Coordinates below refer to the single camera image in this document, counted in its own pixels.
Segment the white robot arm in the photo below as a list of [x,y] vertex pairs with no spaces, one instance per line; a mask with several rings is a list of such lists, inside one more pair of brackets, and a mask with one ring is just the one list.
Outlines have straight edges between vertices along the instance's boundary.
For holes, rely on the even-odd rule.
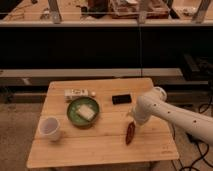
[[161,87],[153,87],[137,97],[131,116],[138,125],[156,116],[175,124],[189,134],[213,146],[213,118],[166,102],[167,94]]

